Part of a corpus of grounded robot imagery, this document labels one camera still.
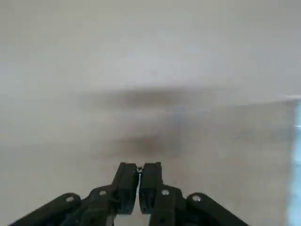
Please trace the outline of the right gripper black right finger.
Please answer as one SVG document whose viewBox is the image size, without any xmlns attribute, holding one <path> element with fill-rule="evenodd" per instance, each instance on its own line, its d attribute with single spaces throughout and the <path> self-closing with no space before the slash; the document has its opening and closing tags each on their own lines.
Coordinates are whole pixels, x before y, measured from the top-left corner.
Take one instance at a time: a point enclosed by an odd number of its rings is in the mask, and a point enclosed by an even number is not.
<svg viewBox="0 0 301 226">
<path fill-rule="evenodd" d="M 150 226 L 245 226 L 246 222 L 203 193 L 184 197 L 164 184 L 160 162 L 146 163 L 140 176 L 139 204 Z"/>
</svg>

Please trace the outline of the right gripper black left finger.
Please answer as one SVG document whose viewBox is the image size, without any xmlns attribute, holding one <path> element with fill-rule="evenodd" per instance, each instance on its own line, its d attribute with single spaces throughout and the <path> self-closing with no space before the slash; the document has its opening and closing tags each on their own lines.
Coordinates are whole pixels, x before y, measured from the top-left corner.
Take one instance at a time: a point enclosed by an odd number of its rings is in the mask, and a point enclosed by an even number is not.
<svg viewBox="0 0 301 226">
<path fill-rule="evenodd" d="M 138 186 L 136 164 L 122 162 L 111 184 L 82 199 L 64 193 L 13 223 L 14 226 L 112 226 L 117 215 L 133 211 Z"/>
</svg>

